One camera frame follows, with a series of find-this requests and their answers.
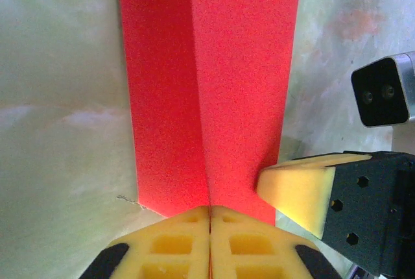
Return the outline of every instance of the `marble surface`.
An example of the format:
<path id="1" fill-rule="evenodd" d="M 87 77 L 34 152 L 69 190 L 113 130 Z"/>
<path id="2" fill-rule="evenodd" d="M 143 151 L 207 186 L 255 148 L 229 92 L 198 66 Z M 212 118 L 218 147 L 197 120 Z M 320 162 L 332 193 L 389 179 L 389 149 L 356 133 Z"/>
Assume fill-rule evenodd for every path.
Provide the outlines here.
<path id="1" fill-rule="evenodd" d="M 389 150 L 351 72 L 415 49 L 415 0 L 300 0 L 280 160 Z M 77 278 L 142 210 L 117 0 L 0 0 L 0 278 Z M 279 215 L 278 226 L 309 237 Z M 350 262 L 318 244 L 343 274 Z"/>

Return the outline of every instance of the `camera lens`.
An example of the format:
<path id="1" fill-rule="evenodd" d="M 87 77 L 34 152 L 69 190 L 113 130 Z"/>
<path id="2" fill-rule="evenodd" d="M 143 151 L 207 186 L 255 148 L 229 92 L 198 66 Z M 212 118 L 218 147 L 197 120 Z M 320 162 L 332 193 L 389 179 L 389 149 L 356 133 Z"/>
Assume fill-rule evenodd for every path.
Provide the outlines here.
<path id="1" fill-rule="evenodd" d="M 363 103 L 365 103 L 366 105 L 369 105 L 371 102 L 374 101 L 374 96 L 371 92 L 365 91 L 362 94 L 362 99 L 363 99 Z"/>
<path id="2" fill-rule="evenodd" d="M 393 98 L 394 95 L 395 95 L 395 89 L 391 85 L 385 84 L 382 87 L 382 97 L 384 99 L 386 99 L 388 101 L 391 98 Z"/>

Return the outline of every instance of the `yellow foam pad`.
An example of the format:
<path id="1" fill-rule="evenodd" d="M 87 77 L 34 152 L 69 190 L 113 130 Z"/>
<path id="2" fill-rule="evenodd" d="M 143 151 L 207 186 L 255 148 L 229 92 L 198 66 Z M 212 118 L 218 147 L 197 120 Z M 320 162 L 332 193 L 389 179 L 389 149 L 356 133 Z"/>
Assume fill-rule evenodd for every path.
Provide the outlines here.
<path id="1" fill-rule="evenodd" d="M 222 206 L 211 215 L 212 279 L 313 279 L 295 251 L 310 241 Z"/>
<path id="2" fill-rule="evenodd" d="M 335 166 L 370 159 L 362 154 L 330 154 L 291 160 L 260 172 L 257 194 L 321 239 L 324 233 Z"/>
<path id="3" fill-rule="evenodd" d="M 111 242 L 130 246 L 111 279 L 208 279 L 209 220 L 202 206 Z"/>

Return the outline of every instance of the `red object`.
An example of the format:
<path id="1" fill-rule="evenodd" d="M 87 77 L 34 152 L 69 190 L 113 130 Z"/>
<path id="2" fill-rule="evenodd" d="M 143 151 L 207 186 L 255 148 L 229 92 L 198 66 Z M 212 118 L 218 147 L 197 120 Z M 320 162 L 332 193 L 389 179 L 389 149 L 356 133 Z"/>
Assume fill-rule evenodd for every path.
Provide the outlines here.
<path id="1" fill-rule="evenodd" d="M 254 185 L 278 156 L 298 0 L 120 1 L 139 202 L 274 224 Z"/>

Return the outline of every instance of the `red foam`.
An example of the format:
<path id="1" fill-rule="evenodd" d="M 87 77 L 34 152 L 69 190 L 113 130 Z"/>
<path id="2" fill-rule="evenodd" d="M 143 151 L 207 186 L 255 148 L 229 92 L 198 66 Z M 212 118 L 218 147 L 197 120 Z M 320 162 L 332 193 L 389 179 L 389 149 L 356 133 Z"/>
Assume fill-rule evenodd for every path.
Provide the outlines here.
<path id="1" fill-rule="evenodd" d="M 120 0 L 139 202 L 224 205 L 268 223 L 298 0 Z"/>

